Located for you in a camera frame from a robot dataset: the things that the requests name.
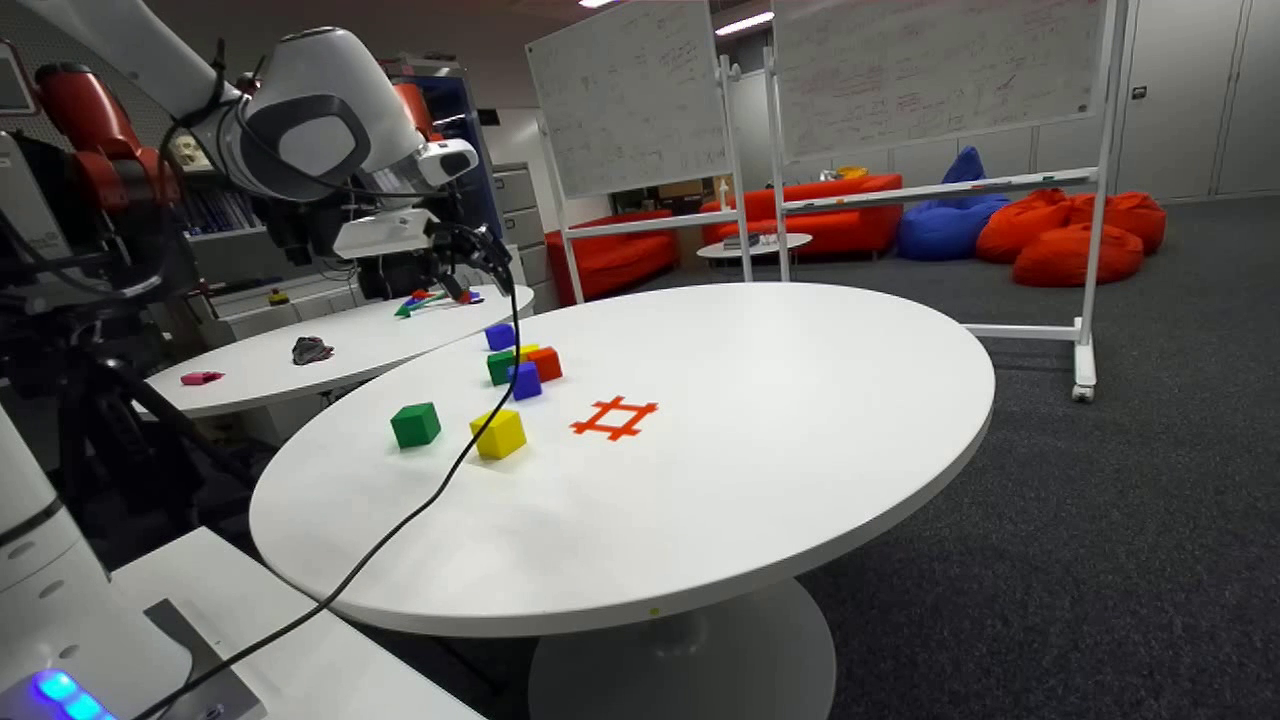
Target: white table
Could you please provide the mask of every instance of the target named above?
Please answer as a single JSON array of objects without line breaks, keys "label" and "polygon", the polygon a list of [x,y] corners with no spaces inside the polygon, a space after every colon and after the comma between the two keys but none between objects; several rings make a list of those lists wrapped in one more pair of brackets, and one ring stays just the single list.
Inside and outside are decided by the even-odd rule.
[{"label": "white table", "polygon": [[[491,284],[479,287],[482,306],[453,306],[446,296],[428,299],[406,322],[396,316],[402,299],[359,306],[336,316],[316,316],[302,324],[272,328],[247,336],[184,363],[154,372],[148,385],[169,397],[184,415],[223,415],[239,408],[264,408],[311,392],[340,392],[366,381],[406,358],[444,347],[472,336],[504,316],[513,299]],[[321,336],[330,358],[321,363],[290,363],[290,343],[301,336]],[[186,372],[223,372],[213,385],[184,385]]]},{"label": "white table", "polygon": [[[783,241],[789,241],[789,252],[811,243],[808,232],[789,232]],[[777,232],[748,241],[748,255],[777,255],[777,252],[783,252],[778,241],[777,241]],[[700,259],[739,259],[742,249],[739,249],[739,241],[730,235],[730,241],[718,241],[718,243],[702,243],[695,255],[700,255]]]},{"label": "white table", "polygon": [[[172,601],[221,655],[311,608],[269,568],[203,529],[122,566],[111,590],[136,608]],[[261,696],[269,717],[475,720],[469,703],[327,614],[239,661],[236,678]]]},{"label": "white table", "polygon": [[[674,632],[673,651],[651,651],[651,632],[542,646],[536,708],[679,717],[679,701],[713,693],[735,720],[822,717],[831,636],[791,578],[900,525],[967,464],[994,397],[982,343],[925,306],[820,284],[620,296],[536,316],[525,336],[564,359],[564,381],[519,403],[529,450],[469,462],[340,614],[428,636],[564,636],[700,614],[656,625]],[[609,397],[659,408],[632,440],[575,437]],[[444,437],[396,451],[387,415],[415,399],[435,399]],[[438,483],[491,399],[479,339],[336,399],[251,497],[264,560],[327,594]]]}]

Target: green cube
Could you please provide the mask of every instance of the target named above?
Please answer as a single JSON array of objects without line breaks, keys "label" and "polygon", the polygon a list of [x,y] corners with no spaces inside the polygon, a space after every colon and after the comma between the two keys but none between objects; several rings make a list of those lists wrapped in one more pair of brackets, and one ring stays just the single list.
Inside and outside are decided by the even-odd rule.
[{"label": "green cube", "polygon": [[513,368],[517,368],[517,351],[491,351],[491,358],[487,358],[487,381],[491,381],[491,385],[506,385],[506,381],[513,381]]},{"label": "green cube", "polygon": [[396,446],[400,450],[422,450],[438,437],[438,415],[435,415],[435,403],[402,403],[396,415],[391,415],[391,433],[396,433]]}]

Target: ceiling light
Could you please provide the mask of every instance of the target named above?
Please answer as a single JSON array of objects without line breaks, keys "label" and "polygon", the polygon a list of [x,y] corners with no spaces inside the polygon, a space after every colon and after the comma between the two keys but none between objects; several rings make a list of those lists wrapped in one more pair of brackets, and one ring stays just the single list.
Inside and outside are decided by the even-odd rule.
[{"label": "ceiling light", "polygon": [[735,33],[748,33],[748,27],[761,27],[761,24],[772,24],[772,12],[718,24],[715,37],[735,37]]}]

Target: blue cushion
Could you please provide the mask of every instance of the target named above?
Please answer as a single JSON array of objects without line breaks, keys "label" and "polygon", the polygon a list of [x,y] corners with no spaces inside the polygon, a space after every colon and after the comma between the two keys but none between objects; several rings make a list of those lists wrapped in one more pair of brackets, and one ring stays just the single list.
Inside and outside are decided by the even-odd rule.
[{"label": "blue cushion", "polygon": [[912,259],[958,259],[973,255],[977,235],[987,229],[1003,196],[958,196],[909,204],[897,252]]}]

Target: blue light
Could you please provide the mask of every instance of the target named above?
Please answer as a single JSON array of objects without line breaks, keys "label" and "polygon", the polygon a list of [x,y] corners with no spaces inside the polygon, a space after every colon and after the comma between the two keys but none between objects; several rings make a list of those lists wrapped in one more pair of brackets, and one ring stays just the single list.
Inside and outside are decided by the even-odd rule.
[{"label": "blue light", "polygon": [[45,701],[65,703],[65,701],[81,696],[81,686],[77,686],[66,671],[41,671],[41,678],[34,678],[34,693],[41,693]]},{"label": "blue light", "polygon": [[103,708],[90,696],[77,696],[72,703],[65,703],[66,720],[98,720]]}]

